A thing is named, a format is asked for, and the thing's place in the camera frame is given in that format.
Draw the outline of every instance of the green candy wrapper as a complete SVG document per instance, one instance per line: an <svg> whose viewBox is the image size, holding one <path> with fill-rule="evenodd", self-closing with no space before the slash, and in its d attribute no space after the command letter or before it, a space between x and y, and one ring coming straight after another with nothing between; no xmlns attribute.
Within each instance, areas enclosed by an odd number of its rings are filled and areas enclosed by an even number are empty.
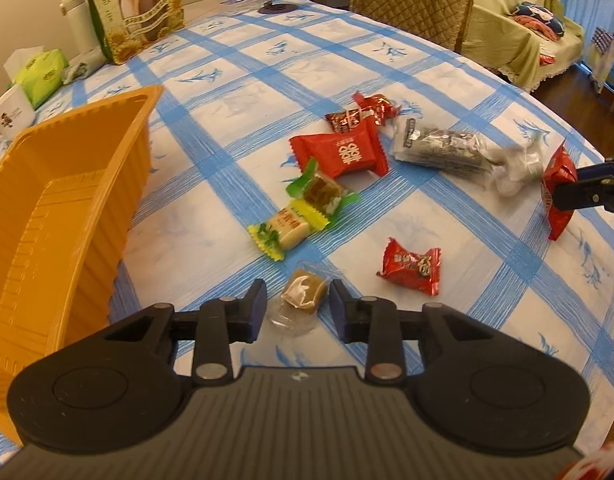
<svg viewBox="0 0 614 480"><path fill-rule="evenodd" d="M357 193L321 173L318 170L318 161L313 157L305 166L303 174L287 186L287 194L292 198L305 200L324 214L332 224L344 206L360 200Z"/></svg>

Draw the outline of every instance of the snack bag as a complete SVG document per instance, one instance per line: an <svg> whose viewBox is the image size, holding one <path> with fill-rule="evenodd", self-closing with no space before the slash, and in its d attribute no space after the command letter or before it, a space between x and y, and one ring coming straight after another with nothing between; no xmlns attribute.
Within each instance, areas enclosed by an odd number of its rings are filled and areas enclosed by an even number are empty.
<svg viewBox="0 0 614 480"><path fill-rule="evenodd" d="M88 0L104 55L122 64L184 25L181 0Z"/></svg>
<svg viewBox="0 0 614 480"><path fill-rule="evenodd" d="M385 122L396 117L400 111L400 107L392 105L383 94L363 97L360 92L356 92L352 98L360 108L325 115L325 120L337 134L348 133L366 117L371 117L377 126L385 126Z"/></svg>
<svg viewBox="0 0 614 480"><path fill-rule="evenodd" d="M383 254L383 270L377 276L399 285L437 296L440 280L440 249L410 253L390 238Z"/></svg>
<svg viewBox="0 0 614 480"><path fill-rule="evenodd" d="M285 251L328 224L329 220L304 200L292 200L266 222L247 227L247 232L263 253L278 262L285 258Z"/></svg>
<svg viewBox="0 0 614 480"><path fill-rule="evenodd" d="M58 48L42 52L31 58L16 74L14 84L19 84L37 110L62 86L62 71L69 63Z"/></svg>
<svg viewBox="0 0 614 480"><path fill-rule="evenodd" d="M318 169L318 161L311 158L303 174L287 186L287 194L305 200L334 223L340 210L360 200L357 193L345 189Z"/></svg>
<svg viewBox="0 0 614 480"><path fill-rule="evenodd" d="M289 139L302 171L314 157L322 173L338 178L344 173L370 170L378 176L389 172L387 157L372 118L363 119L347 134L316 134Z"/></svg>
<svg viewBox="0 0 614 480"><path fill-rule="evenodd" d="M478 134L442 130L414 117L399 117L391 154L396 160L459 174L489 173L492 170L492 165L482 154Z"/></svg>
<svg viewBox="0 0 614 480"><path fill-rule="evenodd" d="M567 150L561 144L552 155L541 180L543 204L545 204L547 221L551 227L549 240L558 240L574 215L574 211L561 211L554 206L552 203L554 189L561 184L568 184L577 180L576 166L574 166Z"/></svg>

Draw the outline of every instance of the red double happiness candy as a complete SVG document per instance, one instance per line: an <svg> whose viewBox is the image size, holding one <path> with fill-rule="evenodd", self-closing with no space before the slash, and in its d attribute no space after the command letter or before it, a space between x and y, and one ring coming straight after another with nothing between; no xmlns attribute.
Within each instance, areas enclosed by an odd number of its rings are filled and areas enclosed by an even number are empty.
<svg viewBox="0 0 614 480"><path fill-rule="evenodd" d="M440 249L410 253L390 238L383 254L383 270L377 276L393 283L437 296L440 281Z"/></svg>
<svg viewBox="0 0 614 480"><path fill-rule="evenodd" d="M314 157L322 173L331 178L360 170L385 176L389 171L378 128L369 117L348 134L296 136L289 139L289 143L301 170Z"/></svg>

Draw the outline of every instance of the tablecloth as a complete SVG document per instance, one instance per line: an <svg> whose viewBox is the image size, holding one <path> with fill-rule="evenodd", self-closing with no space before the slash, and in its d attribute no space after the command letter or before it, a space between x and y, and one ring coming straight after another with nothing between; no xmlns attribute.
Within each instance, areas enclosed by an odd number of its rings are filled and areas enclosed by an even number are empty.
<svg viewBox="0 0 614 480"><path fill-rule="evenodd" d="M328 131L325 113L351 107L356 90L383 92L404 113L500 145L540 134L546 159L564 141L578 166L602 160L542 104L458 54L351 12L295 2L299 9L287 14L204 18L127 64L64 88L39 110L42 121L139 86L165 87L150 118L151 176L119 267L111 321L157 301L193 310L241 295L258 277L273 296L301 260L338 269L356 294L416 310L429 297L375 273L388 237L411 251L438 246L435 300L576 368L592 395L577 446L598 447L614 418L614 215L576 212L549 242L538 184L501 199L390 157L383 178L347 176L362 200L284 261L262 256L250 240L246 226L285 206L285 186L299 175L287 139ZM389 128L381 140L388 151ZM178 372L189 373L190 350L180 349ZM366 352L337 340L327 304L308 335L282 336L266 322L254 344L231 346L236 372L258 364L362 370ZM414 342L405 353L408 372L421 371ZM0 463L13 450L0 435Z"/></svg>

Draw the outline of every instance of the cushion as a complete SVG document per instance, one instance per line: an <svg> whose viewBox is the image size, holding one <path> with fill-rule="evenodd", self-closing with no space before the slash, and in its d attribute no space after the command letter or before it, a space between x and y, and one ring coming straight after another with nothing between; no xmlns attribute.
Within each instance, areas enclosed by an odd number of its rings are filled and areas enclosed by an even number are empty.
<svg viewBox="0 0 614 480"><path fill-rule="evenodd" d="M512 16L530 16L545 23L557 36L562 37L565 34L565 27L562 25L561 20L551 10L534 5L532 2L518 4L516 9L512 11Z"/></svg>

